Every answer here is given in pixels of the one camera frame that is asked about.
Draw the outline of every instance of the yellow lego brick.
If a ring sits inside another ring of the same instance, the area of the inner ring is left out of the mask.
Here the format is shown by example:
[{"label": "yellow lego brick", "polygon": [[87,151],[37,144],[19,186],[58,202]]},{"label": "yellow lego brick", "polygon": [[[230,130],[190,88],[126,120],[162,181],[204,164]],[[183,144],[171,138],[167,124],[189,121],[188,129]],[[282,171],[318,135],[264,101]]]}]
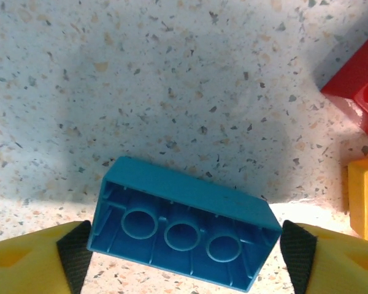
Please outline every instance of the yellow lego brick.
[{"label": "yellow lego brick", "polygon": [[368,158],[349,163],[348,189],[350,225],[368,240]]},{"label": "yellow lego brick", "polygon": [[1,241],[0,294],[73,294],[58,241],[80,224],[71,222]]},{"label": "yellow lego brick", "polygon": [[305,294],[368,294],[368,241],[298,224],[317,237]]}]

